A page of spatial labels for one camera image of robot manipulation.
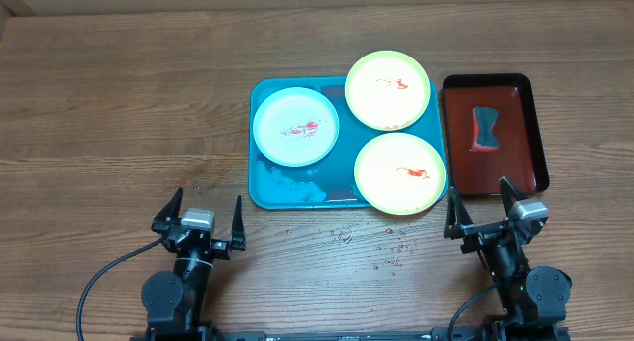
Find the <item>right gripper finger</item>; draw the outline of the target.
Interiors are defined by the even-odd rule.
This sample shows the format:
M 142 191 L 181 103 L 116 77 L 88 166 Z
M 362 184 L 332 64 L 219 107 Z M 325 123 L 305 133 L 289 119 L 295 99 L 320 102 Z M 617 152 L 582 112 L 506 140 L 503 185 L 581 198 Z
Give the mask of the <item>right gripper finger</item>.
M 528 198 L 526 194 L 519 191 L 506 176 L 500 179 L 500 192 L 501 198 L 505 210 L 505 214 L 509 215 L 512 206 L 517 201 L 522 201 Z
M 460 195 L 451 186 L 447 192 L 448 210 L 444 228 L 445 238 L 464 238 L 467 230 L 474 227 Z

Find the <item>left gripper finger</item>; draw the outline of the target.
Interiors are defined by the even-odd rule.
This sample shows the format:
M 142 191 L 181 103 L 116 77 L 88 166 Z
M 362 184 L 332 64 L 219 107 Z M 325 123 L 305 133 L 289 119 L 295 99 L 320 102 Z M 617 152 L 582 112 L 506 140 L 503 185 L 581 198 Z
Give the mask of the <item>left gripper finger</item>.
M 181 203 L 183 198 L 183 188 L 180 187 L 170 202 L 156 215 L 154 218 L 158 222 L 167 222 L 179 217 Z
M 246 233 L 242 216 L 242 197 L 237 196 L 231 230 L 230 248 L 232 250 L 246 250 Z

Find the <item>white round plate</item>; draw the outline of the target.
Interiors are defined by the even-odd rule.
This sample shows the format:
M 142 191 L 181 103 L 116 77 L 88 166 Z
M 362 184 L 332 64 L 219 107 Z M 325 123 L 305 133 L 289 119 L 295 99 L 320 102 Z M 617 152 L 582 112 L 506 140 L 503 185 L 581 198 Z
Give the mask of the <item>white round plate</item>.
M 339 136 L 339 115 L 323 94 L 309 88 L 284 88 L 258 107 L 252 133 L 272 162 L 303 167 L 325 158 Z

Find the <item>yellow-green round plate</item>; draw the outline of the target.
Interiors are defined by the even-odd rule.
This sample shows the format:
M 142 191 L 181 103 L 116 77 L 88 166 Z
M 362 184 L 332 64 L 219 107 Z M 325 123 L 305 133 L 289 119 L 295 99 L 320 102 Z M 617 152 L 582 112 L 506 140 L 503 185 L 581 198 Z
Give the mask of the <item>yellow-green round plate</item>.
M 377 51 L 358 59 L 346 76 L 344 90 L 352 114 L 380 131 L 414 124 L 431 99 L 431 81 L 423 66 L 398 51 Z
M 362 198 L 375 209 L 413 215 L 441 198 L 447 172 L 441 155 L 427 141 L 407 133 L 387 133 L 361 148 L 354 180 Z

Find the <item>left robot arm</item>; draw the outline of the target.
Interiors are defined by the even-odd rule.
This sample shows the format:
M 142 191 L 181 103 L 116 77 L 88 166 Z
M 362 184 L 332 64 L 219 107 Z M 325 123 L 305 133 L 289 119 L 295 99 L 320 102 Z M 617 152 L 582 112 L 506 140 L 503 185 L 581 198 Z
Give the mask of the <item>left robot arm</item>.
M 202 319 L 207 288 L 216 260 L 228 260 L 234 251 L 246 249 L 242 199 L 234 208 L 231 239 L 214 237 L 215 215 L 190 208 L 180 215 L 183 190 L 153 219 L 151 229 L 159 243 L 175 254 L 171 271 L 157 272 L 146 280 L 141 301 L 147 312 L 148 340 L 222 340 L 211 321 Z

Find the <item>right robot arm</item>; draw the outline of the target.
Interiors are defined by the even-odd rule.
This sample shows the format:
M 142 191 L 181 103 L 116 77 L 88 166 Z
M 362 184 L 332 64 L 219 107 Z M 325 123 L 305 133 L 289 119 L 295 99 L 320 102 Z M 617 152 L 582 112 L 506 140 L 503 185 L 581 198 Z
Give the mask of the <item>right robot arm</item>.
M 474 225 L 454 187 L 448 190 L 446 239 L 462 241 L 461 252 L 476 252 L 490 273 L 492 285 L 466 301 L 452 316 L 447 338 L 452 340 L 458 317 L 465 309 L 496 291 L 504 313 L 488 316 L 474 332 L 476 340 L 562 340 L 557 324 L 566 318 L 572 279 L 550 267 L 532 268 L 523 251 L 545 226 L 549 212 L 537 197 L 520 192 L 507 179 L 500 180 L 505 218 Z

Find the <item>dark red lacquer tray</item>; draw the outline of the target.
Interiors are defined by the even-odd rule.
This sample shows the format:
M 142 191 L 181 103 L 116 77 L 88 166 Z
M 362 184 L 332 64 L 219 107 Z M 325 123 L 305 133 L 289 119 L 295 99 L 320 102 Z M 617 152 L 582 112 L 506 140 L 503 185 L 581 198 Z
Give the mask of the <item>dark red lacquer tray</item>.
M 454 74 L 442 83 L 441 100 L 450 181 L 460 194 L 496 195 L 504 176 L 532 195 L 550 185 L 535 101 L 521 73 Z M 493 132 L 499 150 L 473 152 L 472 109 L 491 107 L 499 116 Z

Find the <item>teal plastic tray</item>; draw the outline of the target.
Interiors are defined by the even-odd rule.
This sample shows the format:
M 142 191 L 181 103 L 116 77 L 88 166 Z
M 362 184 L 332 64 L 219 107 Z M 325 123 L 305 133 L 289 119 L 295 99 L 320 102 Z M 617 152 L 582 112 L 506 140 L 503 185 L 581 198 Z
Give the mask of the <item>teal plastic tray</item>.
M 389 132 L 370 128 L 350 111 L 345 99 L 345 77 L 300 77 L 266 79 L 255 86 L 251 96 L 249 193 L 264 209 L 319 209 L 372 207 L 359 193 L 354 180 L 355 159 L 371 139 Z M 253 138 L 252 123 L 258 107 L 277 91 L 290 87 L 313 89 L 334 105 L 340 121 L 334 148 L 322 160 L 303 167 L 285 167 L 266 158 Z M 438 98 L 432 95 L 423 116 L 407 128 L 407 133 L 430 143 L 445 166 L 445 146 Z

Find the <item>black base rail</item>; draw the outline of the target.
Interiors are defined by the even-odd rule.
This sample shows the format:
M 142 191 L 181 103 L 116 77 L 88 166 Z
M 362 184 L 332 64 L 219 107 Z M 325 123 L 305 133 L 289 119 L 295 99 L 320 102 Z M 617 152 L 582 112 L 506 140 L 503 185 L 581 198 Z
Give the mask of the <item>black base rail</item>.
M 485 335 L 477 327 L 454 328 L 448 336 L 446 328 L 433 328 L 421 332 L 340 332 L 340 333 L 289 333 L 266 334 L 264 332 L 223 332 L 220 336 L 209 334 L 205 329 L 197 334 L 184 336 L 131 336 L 130 341 L 147 340 L 226 340 L 226 341 L 480 341 L 496 340 L 495 336 Z

